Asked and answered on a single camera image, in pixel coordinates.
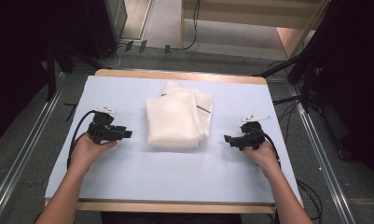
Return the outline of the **person's right hand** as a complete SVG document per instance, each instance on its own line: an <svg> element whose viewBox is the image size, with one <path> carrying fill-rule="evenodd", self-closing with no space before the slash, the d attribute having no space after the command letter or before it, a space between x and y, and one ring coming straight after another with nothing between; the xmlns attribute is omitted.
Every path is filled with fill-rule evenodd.
<svg viewBox="0 0 374 224"><path fill-rule="evenodd" d="M274 148L268 141L264 141L258 149L246 147L242 153L253 159L262 169L266 178L273 177L281 172Z"/></svg>

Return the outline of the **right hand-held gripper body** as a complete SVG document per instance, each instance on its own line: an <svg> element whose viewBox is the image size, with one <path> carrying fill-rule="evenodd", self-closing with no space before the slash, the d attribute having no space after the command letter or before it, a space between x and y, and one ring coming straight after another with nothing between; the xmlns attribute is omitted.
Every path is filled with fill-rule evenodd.
<svg viewBox="0 0 374 224"><path fill-rule="evenodd" d="M246 147L251 147L253 150L258 149L268 139L259 122L269 118L269 116L250 116L249 118L242 119L241 131L243 136L235 138L234 146L239 150L243 150Z"/></svg>

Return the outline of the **black metal stand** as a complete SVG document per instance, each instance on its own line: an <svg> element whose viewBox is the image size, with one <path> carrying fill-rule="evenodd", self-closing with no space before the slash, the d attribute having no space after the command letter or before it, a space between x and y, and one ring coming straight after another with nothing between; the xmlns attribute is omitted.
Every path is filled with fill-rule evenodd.
<svg viewBox="0 0 374 224"><path fill-rule="evenodd" d="M300 102L305 112L309 113L309 93L312 84L313 64L304 55L304 53L300 53L287 61L281 61L278 65L275 65L272 68L268 67L265 72L257 74L257 76L266 78L280 72L281 70L284 70L289 66L292 67L291 71L287 75L287 80L290 84L296 84L301 78L303 78Z"/></svg>
<svg viewBox="0 0 374 224"><path fill-rule="evenodd" d="M49 102L56 93L56 73L53 47L49 46L47 50L47 73L48 73L48 95Z"/></svg>

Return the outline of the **metal floor rail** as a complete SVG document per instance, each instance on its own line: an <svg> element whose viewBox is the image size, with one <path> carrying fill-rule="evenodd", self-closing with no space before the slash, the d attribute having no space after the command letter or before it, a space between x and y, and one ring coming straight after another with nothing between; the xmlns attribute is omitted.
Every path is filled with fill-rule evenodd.
<svg viewBox="0 0 374 224"><path fill-rule="evenodd" d="M48 120L59 101L62 94L63 85L67 79L67 75L64 72L60 72L55 84L58 89L55 91L54 95L50 100L45 102L38 118L31 131L29 132L26 140L24 141L16 159L13 161L11 167L9 168L6 177L1 182L0 185L0 216L7 205L14 188L16 187L21 174L30 160L31 155L35 150L35 146L44 131Z"/></svg>
<svg viewBox="0 0 374 224"><path fill-rule="evenodd" d="M296 100L292 106L293 117L285 122L286 145L298 187L307 190L302 198L310 210L318 210L317 224L357 224L313 120L302 108L298 87L291 85L290 93Z"/></svg>

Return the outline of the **light wooden shelf frame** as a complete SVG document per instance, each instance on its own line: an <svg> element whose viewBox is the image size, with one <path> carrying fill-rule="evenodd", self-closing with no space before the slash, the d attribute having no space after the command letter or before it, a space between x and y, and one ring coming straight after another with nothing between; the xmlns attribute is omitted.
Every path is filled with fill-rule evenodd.
<svg viewBox="0 0 374 224"><path fill-rule="evenodd" d="M275 27L288 58L316 30L331 0L201 0L199 18Z"/></svg>

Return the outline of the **white zippered laundry bag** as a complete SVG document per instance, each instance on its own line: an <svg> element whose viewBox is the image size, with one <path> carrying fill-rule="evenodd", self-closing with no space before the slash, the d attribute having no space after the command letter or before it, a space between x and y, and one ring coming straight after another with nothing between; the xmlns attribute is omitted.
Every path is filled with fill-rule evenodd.
<svg viewBox="0 0 374 224"><path fill-rule="evenodd" d="M145 101L147 143L153 147L197 147L210 136L214 97L168 81L162 95Z"/></svg>

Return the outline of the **dark cabinet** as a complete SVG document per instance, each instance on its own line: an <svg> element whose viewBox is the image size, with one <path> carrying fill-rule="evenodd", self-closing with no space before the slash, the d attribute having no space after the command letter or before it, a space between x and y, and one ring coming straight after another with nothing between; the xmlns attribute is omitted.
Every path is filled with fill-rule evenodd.
<svg viewBox="0 0 374 224"><path fill-rule="evenodd" d="M93 34L94 53L105 58L118 48L128 19L124 0L84 0Z"/></svg>

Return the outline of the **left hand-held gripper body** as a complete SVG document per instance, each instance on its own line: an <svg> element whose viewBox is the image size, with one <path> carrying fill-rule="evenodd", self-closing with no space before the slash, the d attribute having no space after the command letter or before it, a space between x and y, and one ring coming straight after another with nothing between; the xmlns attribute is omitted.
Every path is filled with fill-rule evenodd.
<svg viewBox="0 0 374 224"><path fill-rule="evenodd" d="M92 122L89 125L88 133L92 141L100 144L102 141L117 141L122 131L114 129L112 124L114 118L108 112L95 111Z"/></svg>

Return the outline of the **person's dark clothing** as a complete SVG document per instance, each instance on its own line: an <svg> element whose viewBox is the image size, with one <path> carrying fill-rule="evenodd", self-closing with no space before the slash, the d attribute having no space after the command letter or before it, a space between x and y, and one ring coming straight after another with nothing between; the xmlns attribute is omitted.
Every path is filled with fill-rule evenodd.
<svg viewBox="0 0 374 224"><path fill-rule="evenodd" d="M242 224L237 214L102 212L103 224Z"/></svg>

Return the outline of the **person's left hand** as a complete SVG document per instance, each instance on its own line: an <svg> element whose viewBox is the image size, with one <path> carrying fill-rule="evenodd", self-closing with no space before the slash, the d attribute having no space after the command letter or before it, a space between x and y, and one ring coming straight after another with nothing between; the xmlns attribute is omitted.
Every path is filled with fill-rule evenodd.
<svg viewBox="0 0 374 224"><path fill-rule="evenodd" d="M102 153L115 147L117 144L117 141L96 144L92 141L89 133L80 135L71 155L69 169L85 174Z"/></svg>

